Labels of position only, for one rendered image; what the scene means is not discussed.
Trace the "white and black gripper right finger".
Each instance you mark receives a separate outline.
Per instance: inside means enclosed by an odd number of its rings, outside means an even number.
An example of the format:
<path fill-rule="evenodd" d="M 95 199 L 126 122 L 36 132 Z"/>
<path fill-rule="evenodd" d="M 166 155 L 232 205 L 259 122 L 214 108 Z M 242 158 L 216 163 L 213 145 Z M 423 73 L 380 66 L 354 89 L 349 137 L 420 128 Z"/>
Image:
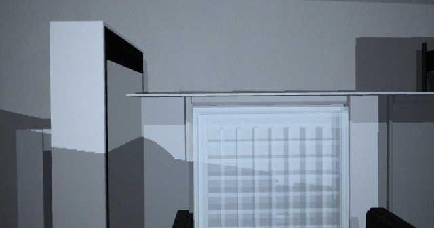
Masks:
<path fill-rule="evenodd" d="M 366 228 L 416 228 L 383 207 L 366 212 Z"/>

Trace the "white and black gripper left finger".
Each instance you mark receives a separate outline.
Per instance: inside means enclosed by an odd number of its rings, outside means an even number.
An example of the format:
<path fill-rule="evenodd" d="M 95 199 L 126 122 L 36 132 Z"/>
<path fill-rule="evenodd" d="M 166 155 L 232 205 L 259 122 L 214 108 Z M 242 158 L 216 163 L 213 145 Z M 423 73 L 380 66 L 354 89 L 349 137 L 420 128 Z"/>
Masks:
<path fill-rule="evenodd" d="M 193 213 L 178 210 L 172 228 L 193 228 Z"/>

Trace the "clear multiwell plate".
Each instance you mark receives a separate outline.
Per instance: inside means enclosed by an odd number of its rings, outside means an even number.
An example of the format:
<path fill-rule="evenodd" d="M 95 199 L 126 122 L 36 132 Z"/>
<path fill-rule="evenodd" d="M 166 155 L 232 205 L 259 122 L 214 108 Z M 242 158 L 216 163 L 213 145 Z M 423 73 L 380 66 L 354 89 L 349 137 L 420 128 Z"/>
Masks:
<path fill-rule="evenodd" d="M 349 107 L 193 108 L 193 175 L 194 228 L 349 228 Z"/>

